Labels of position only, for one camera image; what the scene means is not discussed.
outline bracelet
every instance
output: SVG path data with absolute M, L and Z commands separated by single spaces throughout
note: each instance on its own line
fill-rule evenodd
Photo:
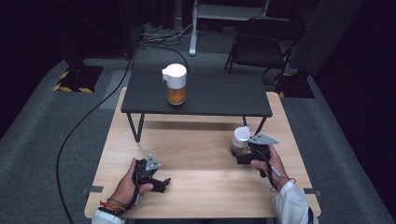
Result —
M 102 206 L 108 206 L 108 207 L 111 207 L 111 208 L 119 209 L 122 212 L 126 212 L 126 209 L 124 207 L 122 207 L 121 205 L 117 204 L 117 203 L 110 203 L 110 202 L 102 203 L 102 201 L 101 201 L 100 204 Z
M 99 207 L 98 210 L 102 211 L 102 212 L 106 212 L 106 213 L 108 213 L 110 215 L 113 215 L 115 217 L 120 216 L 120 215 L 122 215 L 124 213 L 123 211 L 116 212 L 116 211 L 113 211 L 113 210 L 109 210 L 109 209 L 107 209 L 105 207 Z
M 113 199 L 113 198 L 108 198 L 107 200 L 108 200 L 108 201 L 113 201 L 113 202 L 115 202 L 115 203 L 119 203 L 122 207 L 128 206 L 128 203 L 122 203 L 122 202 L 117 201 L 117 200 L 115 200 L 115 199 Z

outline orange liquid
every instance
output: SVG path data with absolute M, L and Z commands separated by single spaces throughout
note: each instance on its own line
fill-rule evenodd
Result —
M 168 88 L 168 101 L 172 105 L 181 105 L 186 100 L 186 87 L 181 89 Z

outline black cable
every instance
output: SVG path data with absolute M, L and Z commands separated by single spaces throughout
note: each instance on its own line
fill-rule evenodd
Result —
M 76 15 L 79 16 L 79 18 L 84 21 L 84 23 L 86 23 L 91 29 L 93 29 L 97 34 L 101 35 L 102 37 L 106 38 L 107 40 L 114 42 L 116 44 L 122 45 L 122 46 L 127 46 L 127 43 L 122 43 L 118 40 L 115 40 L 105 34 L 103 34 L 101 31 L 99 31 L 96 27 L 94 27 L 92 24 L 90 24 L 83 16 L 81 16 L 81 14 L 75 9 L 73 8 L 67 1 L 65 0 L 61 0 L 65 5 L 67 5 L 67 7 L 69 7 Z
M 277 190 L 277 188 L 276 188 L 276 185 L 275 185 L 275 183 L 274 183 L 274 181 L 272 180 L 272 167 L 271 167 L 271 163 L 270 163 L 270 161 L 264 156 L 264 154 L 262 154 L 259 150 L 257 151 L 257 153 L 259 153 L 263 158 L 264 158 L 264 162 L 267 164 L 267 166 L 268 166 L 268 175 L 270 175 L 270 176 L 268 176 L 268 180 L 270 180 L 270 182 L 271 182 L 271 185 L 273 185 L 271 188 L 270 188 L 270 191 L 271 192 L 278 192 L 278 190 Z M 293 184 L 295 184 L 296 182 L 297 182 L 297 180 L 295 179 L 295 178 L 289 178 L 289 177 L 285 177 L 285 176 L 283 176 L 283 175 L 281 175 L 281 176 L 279 176 L 279 181 L 280 181 L 280 179 L 281 178 L 285 178 L 285 179 L 288 179 L 288 180 L 291 180 L 292 182 L 293 182 Z
M 129 47 L 130 50 L 132 51 L 132 42 L 131 42 L 131 38 L 129 37 L 130 33 L 126 22 L 125 13 L 124 10 L 122 9 L 122 2 L 119 0 L 117 5 L 119 5 L 119 12 L 121 17 L 122 29 L 124 31 L 125 43 L 127 47 Z
M 105 99 L 103 99 L 98 105 L 96 105 L 93 109 L 91 109 L 76 125 L 75 125 L 75 127 L 72 129 L 72 131 L 70 131 L 70 133 L 66 136 L 66 138 L 64 139 L 64 142 L 62 143 L 62 146 L 61 146 L 61 148 L 60 148 L 60 150 L 59 150 L 59 153 L 58 153 L 58 158 L 57 158 L 57 160 L 56 160 L 56 183 L 57 183 L 57 186 L 58 186 L 58 191 L 59 191 L 59 195 L 60 195 L 60 197 L 61 197 L 61 201 L 62 201 L 62 205 L 63 205 L 63 207 L 64 207 L 64 211 L 66 212 L 66 215 L 67 215 L 67 218 L 68 218 L 68 220 L 69 220 L 69 222 L 71 223 L 71 224 L 73 224 L 74 223 L 74 221 L 73 221 L 73 218 L 70 216 L 70 213 L 69 213 L 69 210 L 67 209 L 67 204 L 66 204 L 66 202 L 64 201 L 64 195 L 63 195 L 63 193 L 62 193 L 62 187 L 61 187 L 61 180 L 60 180 L 60 177 L 59 177 L 59 163 L 60 163 L 60 161 L 61 161 L 61 155 L 62 155 L 62 152 L 64 151 L 64 146 L 66 145 L 66 143 L 67 143 L 67 140 L 70 138 L 70 136 L 73 134 L 73 132 L 76 130 L 76 128 L 82 123 L 82 121 L 84 121 L 84 119 L 85 118 L 87 118 L 97 107 L 99 107 L 99 105 L 101 105 L 104 101 L 106 101 L 111 95 L 113 95 L 114 94 L 114 92 L 116 92 L 117 91 L 117 89 L 120 87 L 120 85 L 122 84 L 122 81 L 125 79 L 125 77 L 126 77 L 126 75 L 127 75 L 127 73 L 128 73 L 128 68 L 129 68 L 129 66 L 130 66 L 130 64 L 131 64 L 131 61 L 132 61 L 132 57 L 129 59 L 129 61 L 128 61 L 128 65 L 126 66 L 126 69 L 125 69 L 125 73 L 124 73 L 124 75 L 123 75 L 123 77 L 122 77 L 122 79 L 121 79 L 121 81 L 120 81 L 120 83 L 119 83 L 119 85 L 116 87 L 116 89 L 113 91 L 113 92 L 111 92 Z
M 143 48 L 144 48 L 144 47 L 151 47 L 151 48 L 157 48 L 157 49 L 169 49 L 169 48 L 165 48 L 165 47 L 151 46 L 151 45 L 142 46 L 142 47 L 143 47 Z M 191 70 L 190 70 L 190 68 L 189 68 L 189 65 L 187 64 L 187 61 L 186 61 L 186 59 L 183 57 L 183 55 L 181 55 L 181 53 L 178 52 L 177 50 L 174 50 L 174 49 L 169 49 L 169 50 L 172 50 L 173 52 L 176 52 L 178 55 L 180 55 L 180 57 L 183 59 L 184 63 L 186 64 L 187 70 L 190 72 Z
M 175 34 L 158 35 L 158 37 L 149 38 L 151 35 L 155 35 L 155 33 L 159 32 L 161 29 L 162 28 L 157 28 L 155 31 L 149 32 L 147 34 L 146 28 L 145 28 L 144 35 L 148 35 L 148 36 L 147 37 L 143 37 L 141 42 L 143 44 L 150 44 L 150 45 L 155 45 L 155 46 L 164 45 L 164 46 L 168 46 L 168 47 L 177 46 L 177 45 L 180 45 L 182 43 L 181 39 L 182 39 L 182 37 L 184 37 L 183 34 L 184 34 L 184 32 L 186 30 L 183 30 L 181 33 L 179 33 L 176 28 L 175 28 L 175 30 L 176 30 Z M 172 43 L 172 42 L 178 42 L 178 43 L 177 44 L 172 44 L 172 45 L 165 44 L 165 43 Z

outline small black table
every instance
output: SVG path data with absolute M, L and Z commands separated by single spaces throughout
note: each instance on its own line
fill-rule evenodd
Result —
M 126 113 L 134 140 L 140 141 L 145 114 L 262 117 L 255 134 L 273 113 L 257 75 L 188 73 L 186 101 L 169 104 L 162 71 L 133 71 L 121 112 Z M 136 131 L 131 114 L 141 114 Z

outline cable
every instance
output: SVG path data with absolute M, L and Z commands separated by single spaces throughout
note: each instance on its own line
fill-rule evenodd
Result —
M 297 180 L 295 178 L 289 178 L 289 177 L 285 177 L 283 176 L 275 167 L 273 167 L 273 165 L 270 163 L 270 161 L 264 156 L 264 154 L 262 154 L 262 152 L 260 152 L 259 150 L 257 150 L 257 153 L 259 153 L 263 158 L 264 158 L 264 162 L 269 165 L 268 169 L 272 169 L 272 171 L 274 171 L 276 173 L 276 175 L 279 177 L 279 180 L 277 182 L 280 182 L 280 179 L 284 178 L 284 179 L 288 179 L 291 180 L 293 182 L 293 184 L 295 184 L 297 182 Z M 270 188 L 271 192 L 278 192 L 278 190 L 272 186 Z
M 169 49 L 169 48 L 165 48 L 165 47 L 158 47 L 158 46 L 151 46 L 151 45 L 142 46 L 142 47 L 152 47 L 152 48 L 157 48 L 157 49 Z M 174 49 L 169 49 L 169 50 L 172 50 L 173 52 L 176 52 L 178 55 L 180 55 L 180 57 L 183 59 L 184 63 L 186 64 L 187 70 L 190 72 L 191 70 L 190 70 L 190 68 L 189 68 L 189 65 L 187 64 L 187 61 L 186 61 L 186 59 L 183 57 L 183 55 L 181 55 L 181 53 L 178 52 L 177 50 L 174 50 Z
M 150 44 L 150 45 L 164 45 L 164 46 L 167 46 L 167 47 L 177 46 L 177 45 L 180 45 L 180 44 L 182 43 L 182 42 L 181 42 L 181 39 L 182 39 L 183 37 L 186 36 L 186 35 L 184 35 L 184 33 L 185 33 L 191 26 L 192 26 L 192 24 L 190 24 L 189 26 L 187 26 L 187 27 L 186 27 L 183 31 L 181 31 L 181 32 L 178 32 L 178 31 L 176 30 L 176 33 L 173 34 L 173 35 L 160 35 L 160 34 L 154 34 L 154 33 L 159 32 L 162 28 L 156 28 L 155 31 L 147 33 L 147 31 L 146 31 L 147 28 L 145 28 L 145 33 L 143 33 L 142 35 L 146 35 L 146 37 L 142 38 L 142 40 L 141 40 L 140 42 L 141 42 L 141 43 L 144 43 L 144 44 Z M 165 43 L 177 42 L 177 41 L 178 41 L 177 44 L 172 44 L 172 45 L 165 44 Z
M 116 44 L 122 45 L 122 46 L 127 46 L 126 43 L 122 43 L 118 40 L 115 40 L 105 34 L 103 34 L 101 31 L 99 31 L 96 27 L 94 27 L 92 24 L 90 24 L 83 16 L 81 16 L 81 14 L 79 14 L 79 12 L 73 8 L 67 1 L 65 0 L 61 0 L 65 5 L 67 5 L 76 15 L 79 16 L 79 18 L 84 21 L 89 27 L 91 27 L 91 29 L 93 29 L 97 34 L 101 35 L 102 37 L 106 38 L 107 40 L 110 40 L 111 42 L 114 42 Z
M 61 156 L 62 156 L 62 152 L 64 151 L 64 146 L 66 145 L 66 143 L 67 143 L 67 140 L 70 138 L 70 136 L 73 134 L 73 132 L 76 130 L 76 128 L 82 123 L 82 121 L 84 121 L 85 120 L 85 118 L 87 118 L 97 107 L 99 107 L 99 105 L 101 105 L 104 101 L 106 101 L 111 95 L 113 95 L 114 94 L 114 92 L 116 92 L 117 91 L 117 89 L 120 87 L 120 85 L 122 84 L 122 81 L 125 79 L 125 77 L 126 77 L 126 75 L 127 75 L 127 73 L 128 73 L 128 68 L 129 68 L 129 66 L 130 66 L 130 64 L 131 64 L 131 61 L 132 61 L 132 57 L 129 59 L 129 61 L 128 61 L 128 65 L 126 66 L 126 69 L 125 69 L 125 73 L 124 73 L 124 75 L 123 75 L 123 77 L 122 77 L 122 79 L 121 79 L 121 81 L 120 81 L 120 83 L 119 83 L 119 85 L 116 87 L 116 89 L 113 91 L 113 92 L 111 92 L 105 99 L 103 99 L 98 105 L 96 105 L 93 109 L 91 109 L 76 125 L 75 125 L 75 127 L 72 129 L 72 131 L 70 131 L 70 133 L 66 136 L 66 138 L 64 139 L 64 142 L 62 143 L 62 146 L 61 146 L 61 148 L 60 148 L 60 150 L 59 150 L 59 153 L 58 153 L 58 158 L 57 158 L 57 160 L 56 160 L 56 183 L 57 183 L 57 186 L 58 186 L 58 191 L 59 191 L 59 195 L 60 195 L 60 197 L 61 197 L 61 201 L 62 201 L 62 205 L 63 205 L 63 207 L 64 207 L 64 211 L 66 212 L 66 215 L 67 215 L 67 218 L 68 218 L 68 220 L 69 220 L 69 223 L 71 223 L 71 224 L 73 224 L 74 223 L 74 221 L 73 221 L 73 218 L 70 216 L 70 213 L 69 213 L 69 210 L 67 209 L 67 204 L 66 204 L 66 202 L 64 201 L 64 195 L 63 195 L 63 193 L 62 193 L 62 187 L 61 187 L 61 180 L 60 180 L 60 177 L 59 177 L 59 164 L 60 164 L 60 161 L 61 161 Z

